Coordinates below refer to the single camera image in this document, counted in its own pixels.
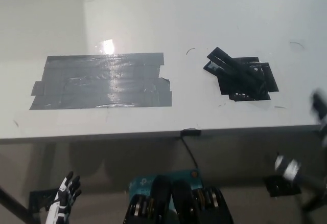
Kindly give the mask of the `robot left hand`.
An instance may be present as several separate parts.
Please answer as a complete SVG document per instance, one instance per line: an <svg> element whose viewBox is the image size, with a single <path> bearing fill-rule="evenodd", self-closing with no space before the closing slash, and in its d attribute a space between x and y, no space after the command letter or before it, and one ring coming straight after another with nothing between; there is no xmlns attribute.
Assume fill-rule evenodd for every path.
<svg viewBox="0 0 327 224"><path fill-rule="evenodd" d="M46 224L69 224L69 216L78 196L81 195L80 177L71 171L63 179L54 201L50 205Z"/></svg>

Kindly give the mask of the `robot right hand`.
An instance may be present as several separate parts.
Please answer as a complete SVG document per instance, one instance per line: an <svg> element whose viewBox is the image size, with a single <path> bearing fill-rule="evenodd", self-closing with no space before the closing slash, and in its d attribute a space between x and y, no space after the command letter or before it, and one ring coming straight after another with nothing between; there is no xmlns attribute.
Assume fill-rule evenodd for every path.
<svg viewBox="0 0 327 224"><path fill-rule="evenodd" d="M312 108L320 122L318 132L321 139L321 146L326 150L326 99L319 91L316 91L312 95ZM326 189L325 181L301 173L300 163L297 160L278 155L274 163L274 168L277 173L289 182L305 185L317 191L324 191Z"/></svg>

